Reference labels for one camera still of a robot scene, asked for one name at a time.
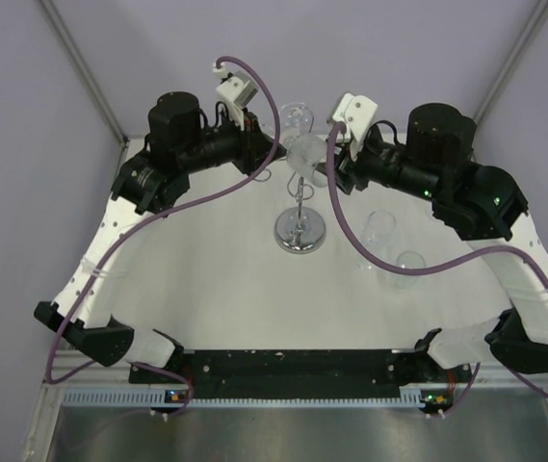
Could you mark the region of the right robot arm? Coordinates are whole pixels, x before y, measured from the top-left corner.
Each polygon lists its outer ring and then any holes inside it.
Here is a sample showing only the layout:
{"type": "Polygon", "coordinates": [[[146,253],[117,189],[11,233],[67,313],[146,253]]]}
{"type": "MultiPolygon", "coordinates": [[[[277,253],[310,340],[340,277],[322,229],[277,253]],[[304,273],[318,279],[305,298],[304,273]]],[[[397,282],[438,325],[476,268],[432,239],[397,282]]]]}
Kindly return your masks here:
{"type": "Polygon", "coordinates": [[[477,126],[457,108],[427,103],[413,109],[405,139],[390,142],[378,128],[377,110],[372,100],[350,94],[333,110],[326,149],[331,202],[372,183],[427,200],[469,252],[421,274],[480,259],[509,300],[496,318],[430,331],[416,345],[415,370],[434,381],[462,364],[494,360],[515,373],[548,373],[548,253],[516,181],[473,160],[477,126]]]}

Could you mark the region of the etched clear wine glass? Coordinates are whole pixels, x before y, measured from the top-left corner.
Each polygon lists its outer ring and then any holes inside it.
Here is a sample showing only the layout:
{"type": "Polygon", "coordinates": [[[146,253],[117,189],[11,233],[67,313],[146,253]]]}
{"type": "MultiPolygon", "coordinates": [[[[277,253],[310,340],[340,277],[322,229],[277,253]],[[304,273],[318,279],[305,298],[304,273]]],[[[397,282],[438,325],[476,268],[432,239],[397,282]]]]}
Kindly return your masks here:
{"type": "Polygon", "coordinates": [[[280,143],[288,148],[301,135],[308,134],[313,129],[314,114],[302,102],[292,102],[279,109],[280,143]]]}

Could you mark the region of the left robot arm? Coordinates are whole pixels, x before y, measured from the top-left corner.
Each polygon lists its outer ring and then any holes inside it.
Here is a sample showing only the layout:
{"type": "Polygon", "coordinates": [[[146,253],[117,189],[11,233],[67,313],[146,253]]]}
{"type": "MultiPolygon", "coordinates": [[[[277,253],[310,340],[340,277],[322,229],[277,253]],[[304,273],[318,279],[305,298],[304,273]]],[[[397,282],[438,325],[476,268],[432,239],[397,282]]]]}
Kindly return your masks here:
{"type": "Polygon", "coordinates": [[[180,204],[192,174],[233,164],[246,178],[261,173],[285,150],[280,118],[263,131],[247,97],[222,97],[208,120],[198,98],[185,91],[158,97],[148,111],[144,147],[121,166],[106,209],[86,253],[65,287],[41,301],[35,319],[94,363],[145,363],[163,381],[184,368],[179,345],[155,329],[144,330],[113,315],[133,260],[162,218],[219,198],[217,193],[180,204]]]}

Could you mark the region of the tall clear wine glass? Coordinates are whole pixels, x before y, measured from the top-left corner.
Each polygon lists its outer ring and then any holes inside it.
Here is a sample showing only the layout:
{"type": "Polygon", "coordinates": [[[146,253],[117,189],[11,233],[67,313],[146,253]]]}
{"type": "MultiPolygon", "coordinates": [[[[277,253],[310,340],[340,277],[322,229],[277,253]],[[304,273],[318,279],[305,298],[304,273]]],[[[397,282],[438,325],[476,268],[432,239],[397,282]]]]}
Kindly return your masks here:
{"type": "Polygon", "coordinates": [[[284,144],[287,149],[287,164],[305,181],[316,188],[327,186],[325,173],[318,171],[318,165],[326,159],[326,142],[313,134],[302,134],[290,138],[284,144]]]}

